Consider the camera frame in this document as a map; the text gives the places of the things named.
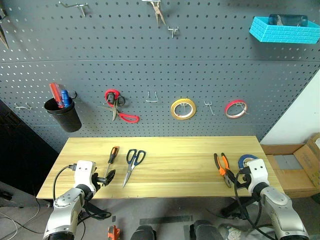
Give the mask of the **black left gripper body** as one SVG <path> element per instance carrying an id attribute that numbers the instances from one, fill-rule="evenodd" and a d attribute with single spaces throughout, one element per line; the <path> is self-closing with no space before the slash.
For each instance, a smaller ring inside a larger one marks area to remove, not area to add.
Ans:
<path id="1" fill-rule="evenodd" d="M 91 181 L 93 183 L 93 185 L 95 187 L 100 187 L 99 183 L 102 184 L 102 186 L 106 185 L 106 178 L 105 177 L 99 177 L 98 173 L 95 172 L 92 176 L 91 176 Z"/>

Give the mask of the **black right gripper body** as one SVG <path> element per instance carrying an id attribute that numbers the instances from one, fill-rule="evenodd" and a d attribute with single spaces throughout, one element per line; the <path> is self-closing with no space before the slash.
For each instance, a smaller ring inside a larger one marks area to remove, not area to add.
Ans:
<path id="1" fill-rule="evenodd" d="M 251 181 L 252 181 L 252 178 L 251 178 L 251 175 L 250 174 L 244 174 L 242 175 L 242 180 L 244 183 L 247 183 L 247 190 L 249 189 L 249 186 L 251 184 Z"/>

